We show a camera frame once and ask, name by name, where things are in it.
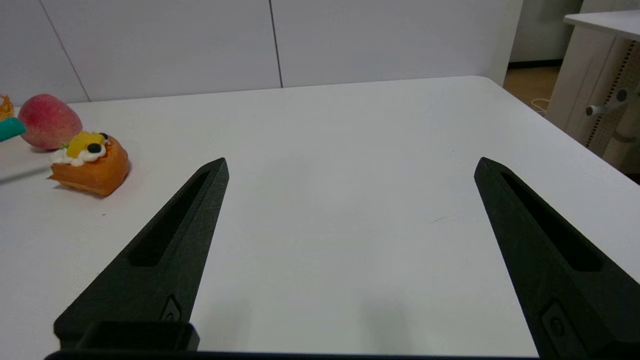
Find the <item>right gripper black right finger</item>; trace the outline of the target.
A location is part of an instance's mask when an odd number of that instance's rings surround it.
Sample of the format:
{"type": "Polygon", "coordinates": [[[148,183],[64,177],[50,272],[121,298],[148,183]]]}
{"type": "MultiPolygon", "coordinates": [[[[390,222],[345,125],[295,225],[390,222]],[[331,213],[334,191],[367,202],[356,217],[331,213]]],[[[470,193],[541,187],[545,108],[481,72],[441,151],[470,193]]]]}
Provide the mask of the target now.
{"type": "Polygon", "coordinates": [[[639,283],[507,166],[474,180],[539,357],[639,358],[639,283]]]}

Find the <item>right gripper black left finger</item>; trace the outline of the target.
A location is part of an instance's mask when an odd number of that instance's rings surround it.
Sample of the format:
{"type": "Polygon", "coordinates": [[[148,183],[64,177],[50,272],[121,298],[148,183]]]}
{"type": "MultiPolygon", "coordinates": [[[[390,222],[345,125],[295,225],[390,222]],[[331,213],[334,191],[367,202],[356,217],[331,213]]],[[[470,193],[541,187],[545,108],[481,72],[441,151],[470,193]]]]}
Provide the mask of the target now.
{"type": "Polygon", "coordinates": [[[195,171],[57,317],[61,348],[98,322],[189,322],[228,182],[224,158],[195,171]]]}

